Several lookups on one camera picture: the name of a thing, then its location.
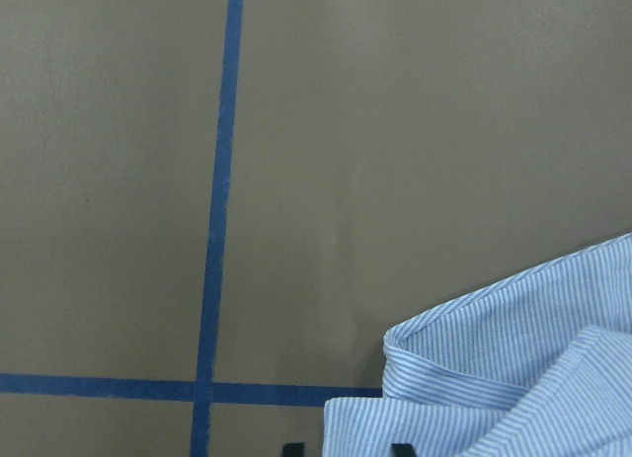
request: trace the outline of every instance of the striped shirt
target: striped shirt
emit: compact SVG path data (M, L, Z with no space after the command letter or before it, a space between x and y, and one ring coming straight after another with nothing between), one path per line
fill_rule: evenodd
M632 455L632 234L384 337L383 398L325 407L324 457Z

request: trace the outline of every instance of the horizontal blue line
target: horizontal blue line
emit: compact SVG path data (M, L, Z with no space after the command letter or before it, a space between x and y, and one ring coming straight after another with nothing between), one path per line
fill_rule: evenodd
M0 373L0 393L192 402L193 381L152 381ZM340 397L378 398L376 388L213 383L215 403L322 407Z

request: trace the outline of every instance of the garment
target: garment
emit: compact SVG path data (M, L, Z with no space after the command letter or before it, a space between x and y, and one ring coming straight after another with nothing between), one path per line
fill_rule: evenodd
M384 337L383 398L325 407L324 457L632 455L632 234Z

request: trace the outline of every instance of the striped cloth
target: striped cloth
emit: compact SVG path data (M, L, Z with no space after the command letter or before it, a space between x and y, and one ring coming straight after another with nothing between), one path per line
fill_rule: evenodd
M382 399L325 406L324 457L632 455L632 234L384 337Z

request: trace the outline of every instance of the black object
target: black object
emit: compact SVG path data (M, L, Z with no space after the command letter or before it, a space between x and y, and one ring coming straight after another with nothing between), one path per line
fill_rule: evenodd
M280 457L305 457L305 442L290 442L283 446Z
M412 444L391 444L393 457L417 457Z

